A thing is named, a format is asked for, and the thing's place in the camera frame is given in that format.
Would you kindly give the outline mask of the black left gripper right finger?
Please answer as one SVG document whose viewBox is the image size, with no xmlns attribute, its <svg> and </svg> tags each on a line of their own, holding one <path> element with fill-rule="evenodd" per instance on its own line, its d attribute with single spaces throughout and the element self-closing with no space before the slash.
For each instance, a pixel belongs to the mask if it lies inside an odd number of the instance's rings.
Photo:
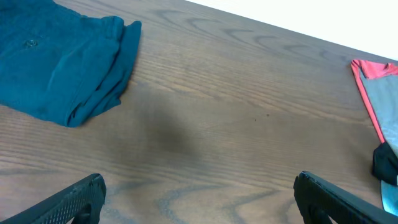
<svg viewBox="0 0 398 224">
<path fill-rule="evenodd" d="M 397 224 L 397 217 L 307 171 L 294 181 L 305 224 Z"/>
</svg>

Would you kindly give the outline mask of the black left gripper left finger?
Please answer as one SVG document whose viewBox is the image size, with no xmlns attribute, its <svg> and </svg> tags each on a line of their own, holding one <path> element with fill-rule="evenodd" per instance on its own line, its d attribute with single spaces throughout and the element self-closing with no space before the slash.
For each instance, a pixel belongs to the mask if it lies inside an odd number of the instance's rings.
<svg viewBox="0 0 398 224">
<path fill-rule="evenodd" d="M 98 224 L 105 197 L 103 176 L 91 174 L 1 224 Z"/>
</svg>

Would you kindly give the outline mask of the dark blue denim shorts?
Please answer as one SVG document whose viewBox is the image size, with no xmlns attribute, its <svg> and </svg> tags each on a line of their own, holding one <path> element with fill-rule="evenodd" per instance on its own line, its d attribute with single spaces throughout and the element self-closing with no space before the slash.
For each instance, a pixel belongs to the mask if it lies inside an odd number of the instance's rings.
<svg viewBox="0 0 398 224">
<path fill-rule="evenodd" d="M 1 104 L 70 128 L 119 105 L 141 26 L 53 1 L 2 0 Z"/>
</svg>

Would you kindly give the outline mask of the light blue garment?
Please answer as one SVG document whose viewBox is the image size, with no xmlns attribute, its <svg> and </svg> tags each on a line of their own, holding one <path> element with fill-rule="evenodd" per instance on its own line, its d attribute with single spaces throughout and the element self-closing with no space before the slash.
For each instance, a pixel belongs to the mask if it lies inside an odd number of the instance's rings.
<svg viewBox="0 0 398 224">
<path fill-rule="evenodd" d="M 398 188 L 396 185 L 381 181 L 381 197 L 383 209 L 398 216 Z"/>
</svg>

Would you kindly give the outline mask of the black garment with printed label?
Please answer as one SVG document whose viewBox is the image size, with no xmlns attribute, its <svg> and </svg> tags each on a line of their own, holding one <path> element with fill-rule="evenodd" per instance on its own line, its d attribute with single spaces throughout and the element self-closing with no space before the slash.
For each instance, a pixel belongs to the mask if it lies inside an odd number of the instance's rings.
<svg viewBox="0 0 398 224">
<path fill-rule="evenodd" d="M 397 185 L 397 156 L 387 142 L 373 151 L 372 175 L 391 185 Z"/>
</svg>

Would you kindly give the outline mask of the khaki grey shorts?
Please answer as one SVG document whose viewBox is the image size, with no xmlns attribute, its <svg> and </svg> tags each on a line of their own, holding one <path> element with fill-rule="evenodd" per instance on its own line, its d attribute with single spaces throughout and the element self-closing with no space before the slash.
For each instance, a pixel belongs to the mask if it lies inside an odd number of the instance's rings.
<svg viewBox="0 0 398 224">
<path fill-rule="evenodd" d="M 397 155 L 397 75 L 368 79 L 360 72 L 360 78 L 384 139 Z"/>
</svg>

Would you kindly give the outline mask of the red orange t-shirt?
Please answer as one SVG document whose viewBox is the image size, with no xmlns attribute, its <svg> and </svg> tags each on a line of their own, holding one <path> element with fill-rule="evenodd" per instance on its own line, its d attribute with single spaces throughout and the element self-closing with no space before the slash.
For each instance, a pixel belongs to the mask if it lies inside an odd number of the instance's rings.
<svg viewBox="0 0 398 224">
<path fill-rule="evenodd" d="M 355 59 L 351 69 L 377 136 L 397 143 L 397 65 Z"/>
</svg>

